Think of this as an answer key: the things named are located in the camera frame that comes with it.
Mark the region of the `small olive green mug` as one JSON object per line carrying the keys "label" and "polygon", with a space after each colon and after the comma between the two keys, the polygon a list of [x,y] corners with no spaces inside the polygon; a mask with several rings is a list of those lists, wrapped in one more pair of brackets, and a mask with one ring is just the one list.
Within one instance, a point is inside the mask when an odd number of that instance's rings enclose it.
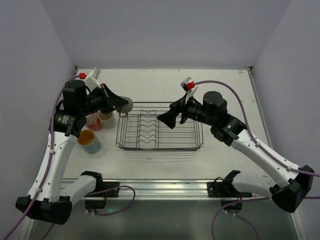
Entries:
{"label": "small olive green mug", "polygon": [[127,116],[128,113],[133,109],[134,103],[133,103],[132,99],[129,97],[122,96],[121,98],[125,99],[128,103],[125,106],[123,106],[122,108],[117,109],[116,111],[119,115],[124,114],[125,116]]}

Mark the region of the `beige tumbler cup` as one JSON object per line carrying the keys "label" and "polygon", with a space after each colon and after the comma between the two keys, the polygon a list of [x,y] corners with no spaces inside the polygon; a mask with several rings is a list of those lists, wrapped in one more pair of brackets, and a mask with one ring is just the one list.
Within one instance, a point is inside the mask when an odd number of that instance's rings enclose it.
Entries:
{"label": "beige tumbler cup", "polygon": [[112,129],[115,127],[115,116],[113,112],[103,113],[99,111],[97,116],[103,128]]}

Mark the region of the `pink faceted mug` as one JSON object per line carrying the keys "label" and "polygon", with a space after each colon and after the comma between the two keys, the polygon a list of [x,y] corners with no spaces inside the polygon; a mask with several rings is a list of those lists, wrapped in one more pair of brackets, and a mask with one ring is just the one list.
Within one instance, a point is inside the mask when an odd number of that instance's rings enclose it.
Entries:
{"label": "pink faceted mug", "polygon": [[86,125],[92,125],[97,121],[98,116],[96,113],[92,113],[92,114],[87,115],[85,117],[85,119],[86,119]]}

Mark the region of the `orange mug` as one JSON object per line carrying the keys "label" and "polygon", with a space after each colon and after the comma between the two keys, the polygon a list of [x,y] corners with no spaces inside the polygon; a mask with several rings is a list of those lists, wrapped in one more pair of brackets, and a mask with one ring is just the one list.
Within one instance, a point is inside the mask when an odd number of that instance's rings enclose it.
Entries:
{"label": "orange mug", "polygon": [[91,124],[91,125],[86,125],[86,127],[93,131],[93,132],[96,132],[96,131],[99,131],[101,129],[101,122],[100,120],[97,118],[97,121],[94,123],[94,124]]}

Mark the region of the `blue butterfly mug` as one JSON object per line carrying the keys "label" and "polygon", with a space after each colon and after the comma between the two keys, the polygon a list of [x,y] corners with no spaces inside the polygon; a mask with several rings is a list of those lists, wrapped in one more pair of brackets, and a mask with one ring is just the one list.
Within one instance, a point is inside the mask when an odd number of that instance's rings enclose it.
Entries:
{"label": "blue butterfly mug", "polygon": [[88,154],[98,153],[101,149],[101,142],[95,133],[89,129],[82,130],[77,139],[78,144]]}

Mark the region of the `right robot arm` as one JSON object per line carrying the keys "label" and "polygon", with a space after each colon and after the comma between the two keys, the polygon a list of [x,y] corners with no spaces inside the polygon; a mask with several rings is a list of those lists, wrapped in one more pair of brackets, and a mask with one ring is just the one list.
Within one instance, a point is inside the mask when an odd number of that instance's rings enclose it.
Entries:
{"label": "right robot arm", "polygon": [[294,172],[296,164],[281,157],[257,137],[251,136],[248,127],[228,113],[227,101],[219,92],[206,92],[202,103],[194,97],[183,96],[171,103],[169,110],[157,119],[174,129],[177,116],[181,116],[181,124],[191,119],[210,126],[211,134],[218,141],[244,154],[266,172],[267,177],[264,178],[257,173],[246,174],[232,170],[222,183],[212,185],[223,196],[257,194],[272,199],[279,208],[293,213],[310,191],[314,170],[305,165]]}

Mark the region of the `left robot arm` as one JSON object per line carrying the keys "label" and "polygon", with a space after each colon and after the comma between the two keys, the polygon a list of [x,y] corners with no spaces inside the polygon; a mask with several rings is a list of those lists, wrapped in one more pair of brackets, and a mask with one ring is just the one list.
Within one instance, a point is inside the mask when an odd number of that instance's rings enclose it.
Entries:
{"label": "left robot arm", "polygon": [[103,189],[102,175],[92,171],[83,172],[70,186],[61,188],[67,162],[86,125],[86,117],[97,112],[109,114],[129,104],[104,83],[91,91],[87,89],[83,80],[68,81],[62,89],[63,108],[56,104],[53,109],[39,172],[27,195],[18,197],[15,204],[30,219],[63,225],[78,201]]}

